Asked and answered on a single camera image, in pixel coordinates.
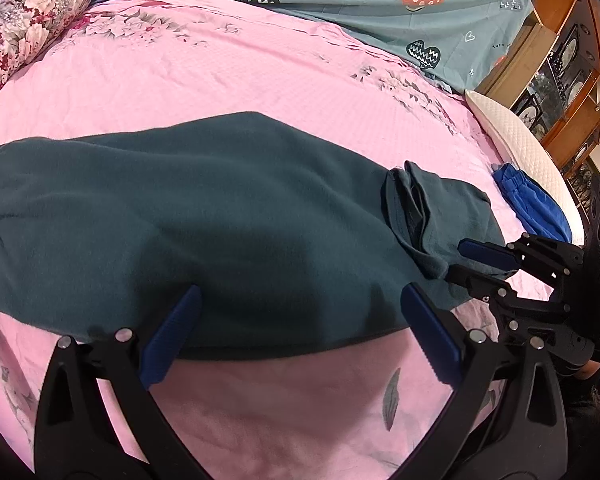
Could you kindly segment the person's right hand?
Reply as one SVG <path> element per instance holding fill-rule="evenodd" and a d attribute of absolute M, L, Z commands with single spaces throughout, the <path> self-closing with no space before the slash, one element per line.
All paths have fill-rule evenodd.
<path fill-rule="evenodd" d="M 578 370 L 574 377 L 580 380 L 600 377 L 600 362 L 589 360 Z"/>

